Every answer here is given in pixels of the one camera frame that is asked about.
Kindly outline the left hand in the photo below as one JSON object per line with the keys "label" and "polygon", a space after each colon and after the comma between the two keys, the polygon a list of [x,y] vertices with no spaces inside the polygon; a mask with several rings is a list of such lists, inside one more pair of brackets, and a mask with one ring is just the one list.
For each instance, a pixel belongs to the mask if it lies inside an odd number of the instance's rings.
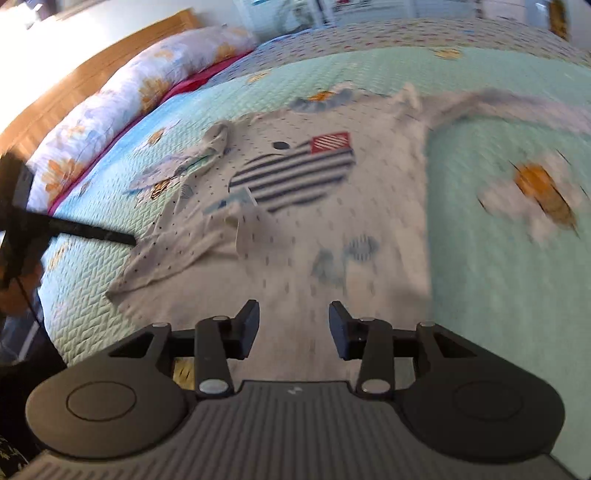
{"label": "left hand", "polygon": [[1,313],[6,316],[20,316],[32,305],[33,293],[41,284],[43,265],[38,262],[31,273],[24,274],[10,282],[0,293]]}

